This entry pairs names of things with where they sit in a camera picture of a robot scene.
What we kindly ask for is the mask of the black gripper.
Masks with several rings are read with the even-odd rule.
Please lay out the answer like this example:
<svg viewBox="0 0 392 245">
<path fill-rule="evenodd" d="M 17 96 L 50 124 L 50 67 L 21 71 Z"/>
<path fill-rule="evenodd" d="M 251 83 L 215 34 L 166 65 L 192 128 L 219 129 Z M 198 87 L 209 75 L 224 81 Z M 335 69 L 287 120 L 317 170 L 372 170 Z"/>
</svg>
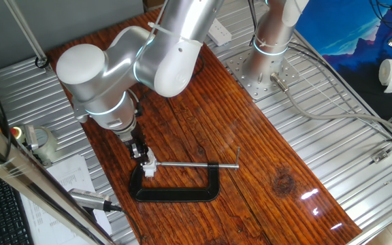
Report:
<svg viewBox="0 0 392 245">
<path fill-rule="evenodd" d="M 125 139 L 122 142 L 127 147 L 130 157 L 136 159 L 139 166 L 150 163 L 149 150 L 143 135 L 136 135 L 131 139 Z"/>
</svg>

